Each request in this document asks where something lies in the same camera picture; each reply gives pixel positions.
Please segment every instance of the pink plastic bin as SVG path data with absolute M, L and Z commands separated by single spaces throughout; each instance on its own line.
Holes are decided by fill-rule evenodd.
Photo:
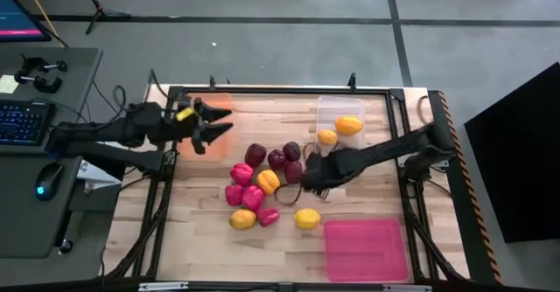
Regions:
M 332 220 L 325 229 L 332 282 L 396 282 L 409 277 L 398 219 Z

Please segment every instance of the keyboard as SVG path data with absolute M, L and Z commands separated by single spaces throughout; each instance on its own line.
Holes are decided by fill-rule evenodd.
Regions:
M 50 103 L 0 100 L 0 144 L 40 145 L 53 113 Z

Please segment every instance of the wooden table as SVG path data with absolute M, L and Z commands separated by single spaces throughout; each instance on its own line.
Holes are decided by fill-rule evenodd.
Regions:
M 404 90 L 410 126 L 417 129 L 422 126 L 417 115 L 418 99 L 427 91 L 425 88 Z M 234 208 L 226 203 L 224 188 L 231 182 L 228 173 L 232 165 L 243 161 L 251 143 L 260 143 L 269 151 L 281 149 L 288 141 L 302 146 L 313 143 L 319 96 L 231 94 L 231 97 L 234 128 L 228 157 L 209 162 L 178 160 L 157 272 L 159 280 L 328 282 L 322 227 L 301 231 L 294 226 L 294 211 L 304 207 L 318 210 L 321 223 L 331 219 L 398 218 L 406 241 L 394 161 L 369 167 L 349 184 L 332 190 L 325 203 L 305 193 L 294 207 L 282 207 L 268 197 L 266 206 L 274 206 L 282 213 L 275 225 L 266 228 L 257 225 L 246 231 L 231 228 L 228 218 Z M 384 98 L 374 95 L 359 98 L 367 103 L 367 144 L 389 140 Z M 157 90 L 150 92 L 150 100 L 165 103 Z M 431 119 L 429 101 L 422 101 L 422 114 Z M 138 175 L 130 174 L 123 183 Z M 432 176 L 435 182 L 447 187 L 445 174 L 432 172 Z M 149 181 L 143 181 L 120 195 L 105 251 L 107 272 L 129 251 L 139 234 L 148 185 Z M 452 200 L 430 183 L 425 184 L 423 196 L 432 238 L 448 261 L 469 277 Z M 423 272 L 428 275 L 424 246 L 418 237 L 416 241 Z M 151 243 L 147 247 L 145 268 L 150 260 Z M 410 264 L 406 243 L 405 248 Z M 412 281 L 409 267 L 409 278 L 404 282 Z

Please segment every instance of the computer mouse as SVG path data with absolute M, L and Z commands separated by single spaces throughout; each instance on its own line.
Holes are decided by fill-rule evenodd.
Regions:
M 59 179 L 63 166 L 59 163 L 49 163 L 37 175 L 34 191 L 35 197 L 41 201 L 51 200 L 59 189 Z

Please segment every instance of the sticky note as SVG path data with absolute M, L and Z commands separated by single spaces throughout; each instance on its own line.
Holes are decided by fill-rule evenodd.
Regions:
M 19 83 L 14 80 L 14 76 L 3 74 L 0 78 L 0 93 L 13 94 Z

